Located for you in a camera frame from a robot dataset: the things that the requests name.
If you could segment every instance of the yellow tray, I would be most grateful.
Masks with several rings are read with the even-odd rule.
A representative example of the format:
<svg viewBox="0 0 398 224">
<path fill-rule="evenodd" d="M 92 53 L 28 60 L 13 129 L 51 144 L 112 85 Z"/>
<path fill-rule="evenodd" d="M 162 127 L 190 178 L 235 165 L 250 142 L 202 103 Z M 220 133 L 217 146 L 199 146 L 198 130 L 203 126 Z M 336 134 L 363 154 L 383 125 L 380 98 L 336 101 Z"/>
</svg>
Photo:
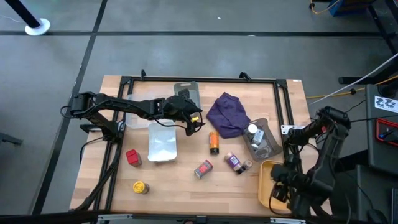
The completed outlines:
<svg viewBox="0 0 398 224">
<path fill-rule="evenodd" d="M 271 190 L 274 187 L 274 182 L 271 178 L 271 169 L 274 164 L 282 163 L 266 160 L 262 162 L 260 166 L 258 199 L 262 205 L 267 208 L 269 208 L 269 197 L 271 195 Z M 279 212 L 290 212 L 290 210 L 287 208 L 287 203 L 283 203 L 276 198 L 271 198 L 271 207 L 273 210 L 278 210 Z"/>
</svg>

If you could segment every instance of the white cable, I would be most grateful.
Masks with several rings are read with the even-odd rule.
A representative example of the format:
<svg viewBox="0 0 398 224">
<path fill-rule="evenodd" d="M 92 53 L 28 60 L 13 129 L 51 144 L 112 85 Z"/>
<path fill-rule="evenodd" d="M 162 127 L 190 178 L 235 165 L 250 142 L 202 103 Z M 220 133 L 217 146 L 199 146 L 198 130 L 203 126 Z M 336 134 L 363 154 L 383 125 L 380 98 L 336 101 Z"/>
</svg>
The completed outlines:
<svg viewBox="0 0 398 224">
<path fill-rule="evenodd" d="M 10 19 L 10 20 L 12 20 L 12 21 L 14 21 L 14 22 L 23 23 L 22 21 L 18 21 L 18 20 L 16 20 L 16 19 L 13 19 L 13 18 L 8 17 L 8 16 L 4 16 L 4 15 L 0 15 L 0 16 L 3 17 L 3 18 L 6 18 L 6 19 Z"/>
<path fill-rule="evenodd" d="M 330 93 L 329 95 L 327 95 L 327 96 L 325 96 L 325 97 L 323 97 L 323 98 L 320 98 L 319 100 L 317 100 L 317 101 L 315 101 L 315 102 L 312 102 L 312 103 L 310 103 L 309 105 L 312 105 L 312 104 L 314 104 L 314 103 L 318 103 L 319 101 L 324 100 L 324 99 L 328 98 L 329 96 L 331 96 L 331 95 L 333 95 L 333 94 L 336 94 L 336 93 L 340 92 L 341 90 L 347 89 L 348 87 L 351 87 L 351 86 L 357 84 L 358 82 L 362 81 L 362 80 L 365 79 L 366 77 L 371 76 L 371 75 L 373 75 L 374 73 L 378 72 L 383 66 L 385 66 L 387 63 L 389 63 L 390 61 L 392 61 L 392 60 L 393 60 L 394 58 L 396 58 L 397 56 L 398 56 L 398 54 L 395 54 L 395 55 L 392 56 L 389 60 L 386 60 L 386 62 L 384 62 L 383 64 L 381 64 L 381 65 L 378 66 L 376 69 L 374 69 L 373 71 L 371 71 L 369 74 L 365 75 L 364 77 L 360 78 L 359 80 L 356 80 L 355 82 L 349 84 L 348 86 L 344 86 L 343 88 L 341 88 L 341 89 L 339 89 L 339 90 L 337 90 L 337 91 L 334 91 L 333 93 Z"/>
</svg>

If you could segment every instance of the wooden table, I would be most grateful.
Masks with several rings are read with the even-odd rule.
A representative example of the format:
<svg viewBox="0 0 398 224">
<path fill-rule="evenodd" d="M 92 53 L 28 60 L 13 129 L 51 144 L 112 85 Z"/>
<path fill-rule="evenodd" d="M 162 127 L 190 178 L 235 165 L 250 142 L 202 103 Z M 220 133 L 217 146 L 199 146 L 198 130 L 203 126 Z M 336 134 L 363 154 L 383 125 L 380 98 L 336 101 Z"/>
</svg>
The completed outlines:
<svg viewBox="0 0 398 224">
<path fill-rule="evenodd" d="M 101 93 L 117 96 L 120 76 L 105 76 Z M 254 83 L 198 83 L 205 126 L 188 137 L 182 128 L 177 128 L 177 158 L 173 162 L 155 164 L 147 160 L 149 137 L 147 129 L 127 128 L 112 201 L 112 212 L 154 213 L 179 215 L 239 215 L 269 216 L 271 211 L 263 207 L 257 199 L 258 173 L 261 163 L 254 162 L 253 167 L 241 175 L 236 175 L 225 163 L 224 155 L 233 152 L 240 161 L 250 159 L 242 137 L 220 138 L 220 154 L 209 153 L 208 134 L 214 127 L 205 115 L 217 97 L 225 91 L 239 97 L 248 116 L 254 120 L 268 119 L 268 125 L 275 140 L 281 144 L 279 124 L 273 87 L 270 84 Z M 307 102 L 301 80 L 287 80 L 290 103 L 295 125 L 307 125 L 310 122 Z M 148 97 L 168 97 L 174 94 L 174 82 L 134 82 L 133 94 Z M 280 90 L 284 121 L 287 121 L 283 92 Z M 113 111 L 101 112 L 108 119 Z M 88 141 L 101 136 L 90 133 Z M 75 191 L 70 208 L 79 206 L 84 198 L 98 183 L 105 151 L 105 142 L 96 142 L 86 146 L 81 162 Z M 135 149 L 140 153 L 143 165 L 134 168 L 127 163 L 126 151 Z M 301 152 L 303 171 L 307 172 L 318 157 L 311 147 Z M 213 164 L 213 170 L 199 180 L 193 171 L 205 160 Z M 283 161 L 279 154 L 272 160 Z M 142 180 L 150 185 L 146 195 L 135 194 L 132 185 Z M 104 208 L 108 186 L 104 187 L 100 208 Z"/>
</svg>

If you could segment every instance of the yellow cable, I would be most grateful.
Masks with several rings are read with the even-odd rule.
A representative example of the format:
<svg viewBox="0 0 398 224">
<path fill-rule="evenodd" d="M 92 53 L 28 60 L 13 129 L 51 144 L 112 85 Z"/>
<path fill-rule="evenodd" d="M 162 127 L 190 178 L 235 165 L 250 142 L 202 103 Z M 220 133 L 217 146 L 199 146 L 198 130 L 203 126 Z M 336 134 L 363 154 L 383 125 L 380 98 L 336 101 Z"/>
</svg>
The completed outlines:
<svg viewBox="0 0 398 224">
<path fill-rule="evenodd" d="M 398 78 L 398 75 L 396 75 L 394 77 L 391 77 L 391 78 L 388 78 L 388 79 L 386 79 L 384 81 L 381 81 L 381 82 L 379 82 L 379 83 L 377 83 L 375 85 L 383 84 L 383 83 L 388 82 L 390 80 L 393 80 L 395 78 Z M 355 89 L 355 91 L 361 91 L 361 90 L 364 90 L 364 89 L 365 89 L 365 87 L 359 88 L 359 89 Z M 345 92 L 345 93 L 337 93 L 337 94 L 334 94 L 334 95 L 331 95 L 331 96 L 343 96 L 343 95 L 350 95 L 350 94 L 351 94 L 351 92 L 349 91 L 349 92 Z M 317 99 L 317 98 L 322 98 L 322 97 L 325 97 L 325 96 L 327 96 L 327 95 L 308 96 L 308 97 L 306 97 L 306 99 Z"/>
<path fill-rule="evenodd" d="M 337 3 L 339 3 L 340 2 L 340 0 L 337 0 L 337 1 L 335 1 L 335 3 L 333 3 L 331 6 L 329 6 L 327 9 L 324 9 L 324 10 L 322 10 L 322 11 L 320 11 L 320 12 L 316 12 L 314 9 L 313 9 L 313 3 L 312 3 L 312 0 L 310 0 L 310 7 L 311 7 L 311 10 L 312 10 L 312 12 L 314 13 L 314 14 L 321 14 L 321 13 L 324 13 L 324 12 L 326 12 L 327 10 L 329 10 L 329 9 L 331 9 L 333 6 L 335 6 Z"/>
</svg>

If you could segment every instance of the gray floor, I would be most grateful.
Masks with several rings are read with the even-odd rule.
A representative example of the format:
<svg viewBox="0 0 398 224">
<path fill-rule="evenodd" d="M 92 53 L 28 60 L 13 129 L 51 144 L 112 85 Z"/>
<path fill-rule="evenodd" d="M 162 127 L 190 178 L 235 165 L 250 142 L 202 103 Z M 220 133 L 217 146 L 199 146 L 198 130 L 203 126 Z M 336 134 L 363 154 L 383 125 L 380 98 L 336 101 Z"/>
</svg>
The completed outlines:
<svg viewBox="0 0 398 224">
<path fill-rule="evenodd" d="M 52 31 L 92 31 L 101 0 L 24 3 L 49 19 Z M 375 5 L 383 24 L 395 30 L 384 3 Z M 0 15 L 0 34 L 23 31 L 23 23 L 6 18 L 21 20 L 4 1 Z M 377 32 L 377 27 L 369 14 L 316 16 L 307 0 L 108 0 L 99 31 Z M 0 145 L 0 214 L 29 213 L 60 125 L 59 108 L 67 104 L 89 38 L 0 35 L 0 131 L 24 140 L 20 147 Z M 337 77 L 362 76 L 390 56 L 376 37 L 101 36 L 80 91 L 99 91 L 103 75 L 137 75 L 144 68 L 148 75 L 236 77 L 245 71 L 253 78 L 302 79 L 308 96 L 322 95 L 341 88 Z M 326 105 L 347 110 L 363 99 L 359 92 L 309 109 L 312 115 Z M 349 115 L 365 117 L 364 105 Z M 80 123 L 69 125 L 45 213 L 68 210 L 86 141 Z M 342 156 L 366 148 L 359 141 L 364 132 L 365 123 L 355 123 Z"/>
</svg>

